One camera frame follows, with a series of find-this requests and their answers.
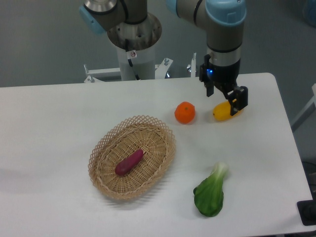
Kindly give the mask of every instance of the woven basket rim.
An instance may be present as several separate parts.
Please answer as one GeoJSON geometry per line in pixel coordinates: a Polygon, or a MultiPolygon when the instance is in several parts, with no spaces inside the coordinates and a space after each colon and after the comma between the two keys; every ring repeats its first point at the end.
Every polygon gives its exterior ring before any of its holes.
{"type": "Polygon", "coordinates": [[[172,133],[172,130],[166,125],[166,123],[162,122],[158,118],[150,116],[134,116],[127,118],[112,128],[93,149],[88,165],[90,179],[98,190],[111,198],[125,200],[135,198],[147,191],[164,175],[174,159],[176,150],[175,143],[175,136],[172,133]],[[129,133],[134,133],[135,129],[139,129],[139,126],[142,126],[142,128],[146,127],[146,129],[154,127],[156,130],[160,131],[161,136],[164,136],[166,154],[154,174],[148,177],[145,182],[139,185],[135,190],[118,193],[103,183],[99,172],[101,168],[98,167],[98,165],[106,159],[106,156],[112,149],[115,148],[115,146],[119,145],[120,139],[126,137],[129,133]]]}

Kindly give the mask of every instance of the metal bracket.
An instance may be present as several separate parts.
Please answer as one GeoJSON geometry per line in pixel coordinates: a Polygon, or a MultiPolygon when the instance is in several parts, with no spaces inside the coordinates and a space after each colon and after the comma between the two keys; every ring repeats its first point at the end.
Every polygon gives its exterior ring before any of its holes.
{"type": "Polygon", "coordinates": [[[196,68],[197,68],[197,53],[193,54],[192,60],[191,60],[191,77],[195,78],[196,77],[196,68]]]}
{"type": "MultiPolygon", "coordinates": [[[[155,65],[155,79],[164,79],[166,77],[167,71],[173,60],[165,58],[160,65],[155,65]]],[[[84,80],[84,83],[89,82],[101,82],[97,78],[109,78],[109,77],[119,77],[120,69],[119,68],[108,68],[108,69],[98,69],[98,70],[88,70],[87,65],[84,64],[84,71],[87,78],[84,80]]]]}
{"type": "Polygon", "coordinates": [[[301,111],[295,116],[291,122],[292,132],[295,132],[299,126],[314,112],[316,109],[316,84],[312,86],[314,96],[307,102],[301,111]]]}

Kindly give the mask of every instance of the metal stand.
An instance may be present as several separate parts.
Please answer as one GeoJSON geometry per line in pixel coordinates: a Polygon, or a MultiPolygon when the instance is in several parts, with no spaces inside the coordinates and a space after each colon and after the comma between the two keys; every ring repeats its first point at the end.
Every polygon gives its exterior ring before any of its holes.
{"type": "Polygon", "coordinates": [[[307,102],[303,109],[298,113],[298,115],[291,122],[292,132],[302,125],[302,123],[314,112],[316,109],[316,84],[312,86],[314,96],[307,102]]]}
{"type": "MultiPolygon", "coordinates": [[[[160,65],[155,65],[155,79],[164,79],[172,63],[172,59],[164,58],[160,65]]],[[[84,64],[84,70],[85,75],[87,76],[87,78],[84,80],[84,83],[103,82],[102,80],[98,80],[97,78],[110,78],[120,76],[119,68],[88,70],[87,65],[84,64]]]]}

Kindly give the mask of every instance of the gray wall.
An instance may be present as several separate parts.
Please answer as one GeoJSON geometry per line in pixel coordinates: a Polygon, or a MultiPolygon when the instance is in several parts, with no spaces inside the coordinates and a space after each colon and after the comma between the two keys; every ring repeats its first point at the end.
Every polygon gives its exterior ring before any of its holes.
{"type": "MultiPolygon", "coordinates": [[[[118,67],[106,35],[92,34],[78,14],[83,0],[0,2],[0,87],[81,83],[90,69],[118,67]]],[[[302,17],[304,1],[248,0],[240,73],[275,75],[289,120],[309,101],[316,83],[316,29],[302,17]]],[[[180,74],[197,52],[205,54],[205,33],[167,11],[164,0],[148,0],[163,35],[156,63],[175,60],[180,74]]],[[[316,113],[295,133],[301,158],[316,162],[316,113]]]]}

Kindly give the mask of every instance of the white table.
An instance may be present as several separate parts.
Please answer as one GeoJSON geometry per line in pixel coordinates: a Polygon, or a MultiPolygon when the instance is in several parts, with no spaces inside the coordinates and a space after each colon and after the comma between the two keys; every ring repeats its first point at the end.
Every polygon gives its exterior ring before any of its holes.
{"type": "Polygon", "coordinates": [[[313,231],[296,202],[311,199],[275,78],[240,75],[249,89],[243,114],[210,116],[224,101],[197,78],[0,89],[0,233],[3,237],[241,237],[313,231]],[[193,103],[197,119],[173,112],[193,103]],[[166,122],[175,159],[143,197],[112,201],[93,187],[88,159],[98,141],[134,115],[166,122]],[[216,161],[230,166],[224,206],[204,218],[193,189],[216,161]]]}

